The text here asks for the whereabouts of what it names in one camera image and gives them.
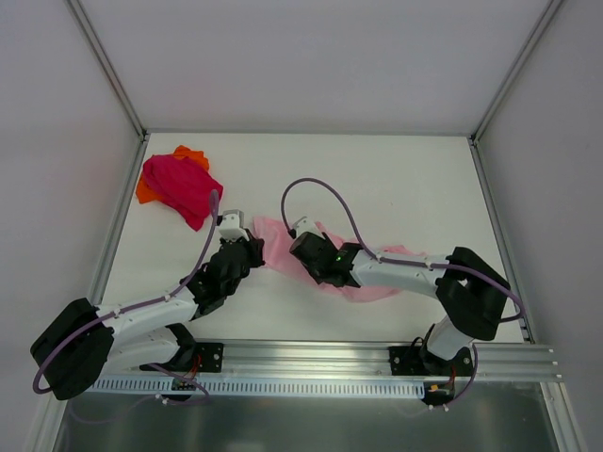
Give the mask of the light pink t shirt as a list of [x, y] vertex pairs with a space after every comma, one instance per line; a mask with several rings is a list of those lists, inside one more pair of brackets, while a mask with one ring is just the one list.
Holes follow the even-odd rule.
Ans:
[[401, 292], [400, 289], [389, 287], [337, 288], [326, 283], [316, 283], [302, 264], [289, 252], [293, 239], [279, 219], [254, 217], [253, 234], [264, 240], [263, 260], [267, 268], [323, 293], [339, 296], [350, 302], [372, 302], [393, 297]]

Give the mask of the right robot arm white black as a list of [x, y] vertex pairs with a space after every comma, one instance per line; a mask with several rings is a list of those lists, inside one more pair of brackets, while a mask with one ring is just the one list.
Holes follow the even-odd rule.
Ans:
[[457, 247], [450, 255], [372, 255], [361, 245], [336, 246], [326, 234], [297, 234], [289, 249], [316, 283], [334, 287], [386, 287], [440, 302], [446, 315], [432, 325], [415, 354], [429, 375], [451, 372], [453, 360], [474, 340], [497, 335], [507, 303], [509, 284], [474, 251]]

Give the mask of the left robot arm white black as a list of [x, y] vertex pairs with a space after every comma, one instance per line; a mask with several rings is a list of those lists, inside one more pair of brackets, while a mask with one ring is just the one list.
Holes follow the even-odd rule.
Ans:
[[124, 358], [123, 346], [139, 338], [153, 342], [160, 330], [166, 332], [164, 345], [149, 363], [187, 368], [195, 341], [186, 324], [218, 310], [252, 269], [265, 264], [264, 245], [253, 235], [222, 239], [208, 262], [155, 299], [105, 309], [85, 298], [70, 302], [30, 348], [39, 367], [34, 392], [51, 393], [58, 400], [78, 396], [98, 380], [107, 364]]

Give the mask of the magenta folded t shirt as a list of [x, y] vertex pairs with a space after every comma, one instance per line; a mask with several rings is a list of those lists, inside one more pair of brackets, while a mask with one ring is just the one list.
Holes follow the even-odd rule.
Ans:
[[211, 193], [222, 197], [223, 186], [190, 158], [176, 160], [169, 154], [154, 155], [142, 167], [145, 181], [164, 205], [177, 212], [193, 231], [204, 226], [211, 215]]

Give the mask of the orange folded t shirt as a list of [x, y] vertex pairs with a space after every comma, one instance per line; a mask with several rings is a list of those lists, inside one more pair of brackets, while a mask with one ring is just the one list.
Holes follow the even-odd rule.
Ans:
[[[205, 157], [203, 151], [192, 150], [184, 145], [177, 146], [174, 151], [170, 153], [170, 157], [176, 160], [190, 158], [204, 170], [209, 171], [210, 169], [209, 160]], [[143, 174], [139, 176], [136, 187], [136, 196], [141, 204], [148, 202], [162, 202], [162, 197], [145, 181]]]

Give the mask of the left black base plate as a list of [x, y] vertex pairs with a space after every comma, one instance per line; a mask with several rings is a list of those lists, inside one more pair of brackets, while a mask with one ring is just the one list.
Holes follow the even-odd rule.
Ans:
[[150, 363], [144, 363], [137, 370], [151, 372], [153, 364], [162, 369], [184, 376], [199, 373], [220, 373], [222, 369], [224, 344], [216, 342], [194, 342], [193, 345], [178, 346], [169, 343], [165, 350], [154, 356]]

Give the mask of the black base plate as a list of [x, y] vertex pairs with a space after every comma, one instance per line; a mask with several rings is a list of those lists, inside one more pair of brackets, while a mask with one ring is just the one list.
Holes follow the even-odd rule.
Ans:
[[436, 357], [419, 346], [394, 346], [388, 349], [393, 376], [470, 377], [475, 369], [468, 347], [461, 348], [449, 361]]
[[216, 342], [194, 342], [193, 345], [178, 346], [169, 343], [165, 350], [154, 356], [150, 363], [144, 363], [137, 370], [151, 372], [153, 364], [162, 369], [184, 376], [199, 373], [220, 373], [222, 369], [224, 344]]

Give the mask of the aluminium mounting rail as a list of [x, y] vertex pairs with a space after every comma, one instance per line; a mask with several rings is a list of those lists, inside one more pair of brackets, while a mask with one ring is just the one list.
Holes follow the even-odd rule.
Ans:
[[[388, 349], [407, 343], [230, 341], [225, 342], [223, 376], [267, 378], [377, 378], [393, 376]], [[562, 372], [550, 347], [484, 344], [469, 349], [471, 376], [488, 381], [561, 381]]]

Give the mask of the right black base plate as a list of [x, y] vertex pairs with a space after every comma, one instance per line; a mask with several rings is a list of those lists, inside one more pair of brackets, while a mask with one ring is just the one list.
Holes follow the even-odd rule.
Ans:
[[470, 377], [475, 369], [468, 347], [461, 348], [449, 361], [436, 357], [419, 346], [394, 346], [388, 349], [393, 376]]

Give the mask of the left aluminium frame post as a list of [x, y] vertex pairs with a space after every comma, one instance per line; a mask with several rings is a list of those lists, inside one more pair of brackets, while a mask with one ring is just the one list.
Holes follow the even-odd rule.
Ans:
[[127, 94], [121, 78], [112, 64], [109, 54], [86, 11], [84, 3], [80, 0], [65, 0], [64, 4], [72, 15], [73, 20], [97, 62], [101, 73], [117, 98], [125, 117], [132, 126], [138, 139], [143, 141], [147, 136], [146, 128]]

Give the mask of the aluminium frame post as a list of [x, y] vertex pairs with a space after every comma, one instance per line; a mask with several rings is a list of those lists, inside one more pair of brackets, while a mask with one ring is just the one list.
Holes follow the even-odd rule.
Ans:
[[127, 94], [121, 78], [112, 64], [109, 54], [86, 11], [84, 3], [80, 0], [65, 0], [64, 4], [72, 15], [73, 20], [97, 62], [101, 73], [117, 98], [125, 117], [132, 126], [138, 139], [143, 141], [147, 136], [146, 128]]
[[545, 8], [539, 14], [528, 36], [522, 43], [519, 52], [513, 59], [510, 68], [507, 72], [505, 72], [505, 75], [498, 86], [494, 97], [488, 104], [477, 126], [468, 136], [470, 142], [479, 141], [484, 135], [489, 124], [497, 114], [497, 111], [501, 108], [506, 97], [510, 94], [520, 73], [529, 62], [532, 54], [536, 50], [536, 47], [542, 40], [547, 30], [551, 27], [554, 19], [564, 4], [564, 0], [550, 0], [546, 2]]

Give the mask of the right aluminium frame post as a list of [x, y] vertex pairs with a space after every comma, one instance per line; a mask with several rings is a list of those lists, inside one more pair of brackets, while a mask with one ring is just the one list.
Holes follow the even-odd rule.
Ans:
[[564, 0], [550, 0], [546, 2], [545, 8], [539, 14], [528, 36], [522, 43], [519, 52], [513, 59], [510, 68], [507, 72], [505, 72], [505, 75], [498, 86], [494, 97], [488, 104], [477, 126], [468, 136], [470, 142], [479, 141], [484, 135], [489, 124], [497, 114], [497, 111], [501, 108], [506, 97], [510, 94], [520, 73], [529, 62], [532, 54], [536, 50], [536, 47], [542, 40], [547, 30], [551, 27], [554, 19], [564, 4]]

